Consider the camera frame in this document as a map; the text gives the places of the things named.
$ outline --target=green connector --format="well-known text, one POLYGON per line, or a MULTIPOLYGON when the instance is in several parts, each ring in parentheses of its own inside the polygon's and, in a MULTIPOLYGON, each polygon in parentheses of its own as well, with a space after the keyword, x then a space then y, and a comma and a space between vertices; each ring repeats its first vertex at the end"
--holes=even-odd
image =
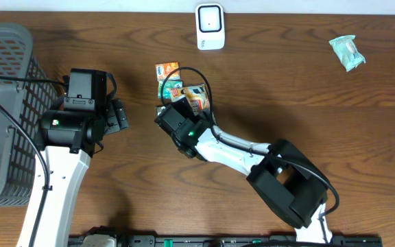
POLYGON ((164 247, 173 247, 173 240, 164 240, 164 247))

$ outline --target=white rectangular device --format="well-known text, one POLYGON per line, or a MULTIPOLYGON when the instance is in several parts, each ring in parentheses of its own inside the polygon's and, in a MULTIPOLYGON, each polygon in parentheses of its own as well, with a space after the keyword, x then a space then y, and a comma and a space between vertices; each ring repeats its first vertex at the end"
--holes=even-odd
POLYGON ((217 3, 196 7, 197 48, 221 49, 225 45, 224 9, 217 3))

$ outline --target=wooden tabletop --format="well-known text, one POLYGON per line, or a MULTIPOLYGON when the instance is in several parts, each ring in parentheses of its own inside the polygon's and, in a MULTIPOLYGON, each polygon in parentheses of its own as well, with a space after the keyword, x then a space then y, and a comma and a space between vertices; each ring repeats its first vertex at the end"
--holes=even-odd
MULTIPOLYGON (((153 122, 155 64, 210 81, 219 126, 244 139, 293 142, 338 190, 330 229, 395 246, 395 16, 226 14, 226 44, 196 47, 194 14, 0 12, 24 25, 50 78, 111 72, 130 127, 104 139, 80 188, 71 234, 108 225, 159 235, 294 233, 245 177, 187 159, 153 122), (346 72, 328 41, 355 34, 367 63, 346 72)), ((202 81, 182 73, 185 84, 202 81)), ((330 207, 333 197, 329 195, 330 207)), ((26 207, 0 208, 14 246, 26 207)))

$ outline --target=stack of packets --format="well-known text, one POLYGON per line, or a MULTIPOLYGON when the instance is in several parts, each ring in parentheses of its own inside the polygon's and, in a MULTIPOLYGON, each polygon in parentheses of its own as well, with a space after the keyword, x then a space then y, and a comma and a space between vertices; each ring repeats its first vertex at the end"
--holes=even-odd
MULTIPOLYGON (((164 79, 177 69, 179 64, 177 62, 167 62, 156 65, 156 76, 158 79, 158 98, 161 98, 161 86, 164 79)), ((171 99, 172 102, 177 102, 186 98, 193 109, 194 115, 198 115, 202 110, 210 107, 210 102, 206 94, 205 84, 198 86, 183 86, 180 80, 179 71, 170 76, 169 80, 165 82, 163 89, 163 98, 171 99)))

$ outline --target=orange packet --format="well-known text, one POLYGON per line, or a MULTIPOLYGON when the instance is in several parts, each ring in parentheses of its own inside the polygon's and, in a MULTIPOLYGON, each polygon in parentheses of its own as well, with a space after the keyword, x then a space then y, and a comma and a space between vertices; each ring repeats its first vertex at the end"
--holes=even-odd
MULTIPOLYGON (((156 77, 158 80, 164 80, 170 72, 179 68, 178 62, 166 62, 163 64, 156 65, 156 77)), ((169 77, 169 80, 179 80, 181 77, 179 76, 179 71, 175 72, 173 75, 169 77)))

